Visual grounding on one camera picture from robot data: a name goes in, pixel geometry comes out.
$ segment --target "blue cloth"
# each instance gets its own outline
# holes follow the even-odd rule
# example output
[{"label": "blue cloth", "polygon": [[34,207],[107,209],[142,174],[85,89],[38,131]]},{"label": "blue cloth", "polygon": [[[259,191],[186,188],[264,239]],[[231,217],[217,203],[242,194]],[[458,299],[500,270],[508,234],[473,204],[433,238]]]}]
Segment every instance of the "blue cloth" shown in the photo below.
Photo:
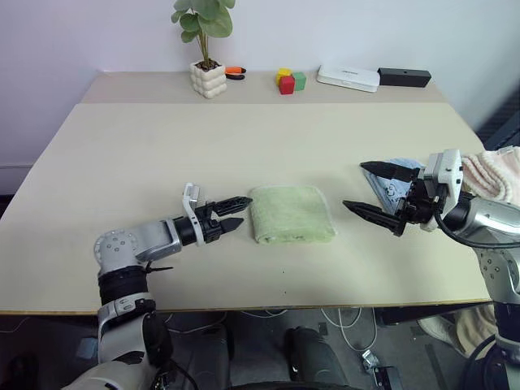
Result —
[{"label": "blue cloth", "polygon": [[[391,158],[387,163],[394,163],[407,168],[420,168],[423,166],[419,161],[411,158]],[[365,169],[363,169],[363,173],[379,201],[383,204],[383,210],[389,214],[395,214],[399,199],[406,197],[406,193],[410,189],[410,183],[395,179],[384,179]]]}]

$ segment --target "table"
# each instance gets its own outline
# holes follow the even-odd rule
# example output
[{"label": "table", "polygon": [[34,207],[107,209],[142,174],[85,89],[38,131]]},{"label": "table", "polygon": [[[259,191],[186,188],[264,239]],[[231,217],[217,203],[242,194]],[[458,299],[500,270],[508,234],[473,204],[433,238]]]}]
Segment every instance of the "table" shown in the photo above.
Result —
[{"label": "table", "polygon": [[237,231],[157,264],[174,267],[148,278],[160,310],[487,301],[471,249],[416,226],[396,238],[341,204],[377,204],[362,161],[483,149],[433,83],[363,93],[308,75],[305,91],[280,96],[273,77],[248,73],[207,101],[184,73],[100,75],[0,220],[2,313],[94,313],[96,238],[183,214],[188,181],[213,200],[315,185],[338,234],[330,244],[258,245],[245,212]]}]

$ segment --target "orange object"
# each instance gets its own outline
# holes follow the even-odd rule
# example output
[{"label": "orange object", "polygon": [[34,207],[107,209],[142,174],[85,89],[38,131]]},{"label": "orange object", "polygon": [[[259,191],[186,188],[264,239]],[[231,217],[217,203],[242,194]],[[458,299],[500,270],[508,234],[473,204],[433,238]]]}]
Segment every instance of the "orange object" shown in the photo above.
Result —
[{"label": "orange object", "polygon": [[243,67],[227,67],[226,68],[226,78],[229,80],[243,80],[245,76],[242,73],[245,73],[245,69]]},{"label": "orange object", "polygon": [[227,67],[226,73],[245,73],[245,69],[243,67]]}]

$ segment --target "green block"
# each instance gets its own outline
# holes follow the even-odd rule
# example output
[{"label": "green block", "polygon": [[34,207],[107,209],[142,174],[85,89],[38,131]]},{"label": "green block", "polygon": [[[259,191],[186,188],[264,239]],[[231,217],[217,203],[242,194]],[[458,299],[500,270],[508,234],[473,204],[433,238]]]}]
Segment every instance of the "green block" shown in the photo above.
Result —
[{"label": "green block", "polygon": [[303,91],[303,89],[306,87],[306,75],[304,75],[301,71],[297,71],[292,74],[292,77],[294,77],[294,80],[296,81],[296,84],[294,85],[294,90]]}]

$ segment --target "green towel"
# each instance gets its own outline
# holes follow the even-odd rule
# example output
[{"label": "green towel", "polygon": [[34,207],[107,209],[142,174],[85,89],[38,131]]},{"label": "green towel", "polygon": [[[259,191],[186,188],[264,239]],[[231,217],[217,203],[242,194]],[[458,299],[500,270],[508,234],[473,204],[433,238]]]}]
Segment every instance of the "green towel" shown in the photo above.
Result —
[{"label": "green towel", "polygon": [[329,242],[336,234],[325,199],[315,187],[260,187],[250,197],[254,238],[259,244]]}]

